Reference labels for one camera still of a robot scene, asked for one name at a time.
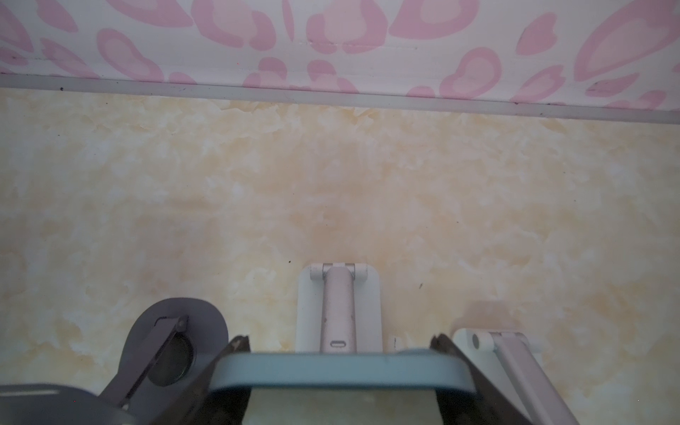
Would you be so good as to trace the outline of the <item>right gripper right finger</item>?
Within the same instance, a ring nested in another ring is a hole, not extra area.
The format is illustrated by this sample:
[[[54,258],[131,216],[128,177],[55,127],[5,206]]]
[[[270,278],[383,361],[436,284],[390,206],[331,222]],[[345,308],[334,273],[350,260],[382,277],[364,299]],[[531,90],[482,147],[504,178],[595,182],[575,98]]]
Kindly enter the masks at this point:
[[[433,336],[430,340],[430,349],[463,361],[475,386],[473,393],[436,390],[437,405],[444,425],[531,424],[531,421],[494,386],[449,336],[445,334]]]

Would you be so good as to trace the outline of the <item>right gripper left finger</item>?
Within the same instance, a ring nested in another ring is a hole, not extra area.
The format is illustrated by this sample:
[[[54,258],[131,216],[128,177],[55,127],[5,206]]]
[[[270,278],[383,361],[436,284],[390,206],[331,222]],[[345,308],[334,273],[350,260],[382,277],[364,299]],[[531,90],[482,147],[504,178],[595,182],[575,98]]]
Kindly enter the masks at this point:
[[[251,388],[210,391],[219,361],[235,353],[250,353],[248,336],[235,336],[199,377],[151,424],[242,424]]]

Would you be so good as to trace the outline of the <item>phone white stand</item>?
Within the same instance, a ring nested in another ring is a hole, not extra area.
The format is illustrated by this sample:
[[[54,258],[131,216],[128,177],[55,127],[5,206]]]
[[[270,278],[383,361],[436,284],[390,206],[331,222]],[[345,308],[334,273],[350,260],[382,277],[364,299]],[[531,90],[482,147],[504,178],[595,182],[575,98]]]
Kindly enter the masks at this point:
[[[212,377],[210,391],[237,388],[475,391],[463,361],[432,350],[392,354],[237,353],[219,361]]]

